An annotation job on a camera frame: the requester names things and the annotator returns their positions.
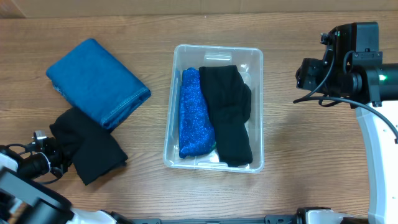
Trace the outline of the black cloth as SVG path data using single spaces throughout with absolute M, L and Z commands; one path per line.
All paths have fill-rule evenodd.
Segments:
M 78 108 L 60 115 L 50 130 L 85 185 L 126 165 L 128 156 L 110 132 Z
M 200 67 L 199 72 L 220 162 L 230 167 L 250 164 L 253 156 L 245 127 L 251 114 L 250 88 L 235 65 Z

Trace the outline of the blue glitter cloth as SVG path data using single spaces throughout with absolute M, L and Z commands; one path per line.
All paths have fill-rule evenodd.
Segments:
M 216 146 L 215 131 L 200 86 L 200 72 L 188 68 L 182 73 L 178 117 L 179 156 L 202 156 Z

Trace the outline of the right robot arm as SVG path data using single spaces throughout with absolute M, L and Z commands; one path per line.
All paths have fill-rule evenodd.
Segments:
M 366 218 L 329 208 L 304 208 L 299 223 L 397 223 L 397 64 L 383 63 L 377 22 L 355 22 L 322 33 L 321 60 L 305 58 L 297 88 L 308 94 L 296 102 L 322 107 L 347 103 L 364 139 L 369 176 Z

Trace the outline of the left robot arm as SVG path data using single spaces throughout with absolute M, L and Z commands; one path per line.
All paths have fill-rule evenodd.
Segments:
M 24 151 L 13 151 L 15 146 Z M 34 180 L 49 172 L 60 179 L 70 164 L 54 138 L 36 139 L 26 145 L 2 145 L 1 223 L 8 223 L 20 205 L 26 203 L 16 223 L 117 224 L 108 212 L 73 208 L 64 196 Z

